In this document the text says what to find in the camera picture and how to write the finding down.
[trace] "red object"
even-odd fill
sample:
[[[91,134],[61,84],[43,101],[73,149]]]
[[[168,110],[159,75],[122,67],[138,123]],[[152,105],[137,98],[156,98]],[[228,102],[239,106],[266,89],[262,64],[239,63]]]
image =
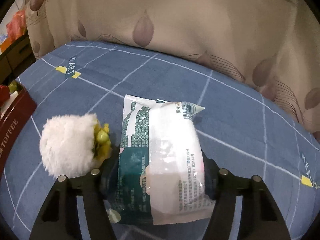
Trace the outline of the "red object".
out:
[[[7,24],[8,38],[14,42],[21,37],[27,30],[25,10],[17,11]]]
[[[0,85],[0,106],[4,104],[10,98],[9,87]]]
[[[23,87],[0,120],[0,177],[15,140],[36,107]]]

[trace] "blue bedsheet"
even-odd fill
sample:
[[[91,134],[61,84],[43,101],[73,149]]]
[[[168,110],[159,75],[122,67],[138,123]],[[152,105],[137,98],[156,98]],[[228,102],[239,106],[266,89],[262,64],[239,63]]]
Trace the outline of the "blue bedsheet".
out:
[[[55,70],[77,56],[78,78]],[[19,78],[38,107],[17,138],[0,185],[0,212],[15,234],[29,239],[39,209],[54,183],[41,163],[39,137],[55,115],[96,113],[119,144],[126,94],[205,107],[194,118],[200,144],[219,167],[237,176],[260,175],[273,194],[292,239],[305,233],[320,210],[320,194],[300,183],[308,162],[319,182],[320,146],[299,124],[258,92],[180,58],[101,42],[71,42],[34,63]],[[241,198],[230,239],[237,236]],[[83,239],[90,239],[78,199]],[[201,239],[208,220],[163,226],[115,224],[118,239]]]

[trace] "plush toy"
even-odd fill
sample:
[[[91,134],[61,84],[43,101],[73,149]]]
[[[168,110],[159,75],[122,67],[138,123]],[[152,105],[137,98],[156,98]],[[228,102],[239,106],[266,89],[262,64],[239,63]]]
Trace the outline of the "plush toy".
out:
[[[101,127],[96,114],[54,116],[44,125],[39,148],[49,175],[83,176],[111,156],[109,125]]]

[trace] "plastic package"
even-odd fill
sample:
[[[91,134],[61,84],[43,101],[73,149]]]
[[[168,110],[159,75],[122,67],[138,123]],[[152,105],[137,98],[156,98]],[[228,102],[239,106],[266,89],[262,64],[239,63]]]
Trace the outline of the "plastic package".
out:
[[[173,224],[211,217],[192,116],[204,108],[126,95],[113,209],[124,224]]]
[[[11,22],[7,24],[7,33],[8,38],[11,42],[14,42],[16,39],[21,37],[27,30],[27,23],[26,23],[26,15],[25,11],[17,11],[13,17]]]

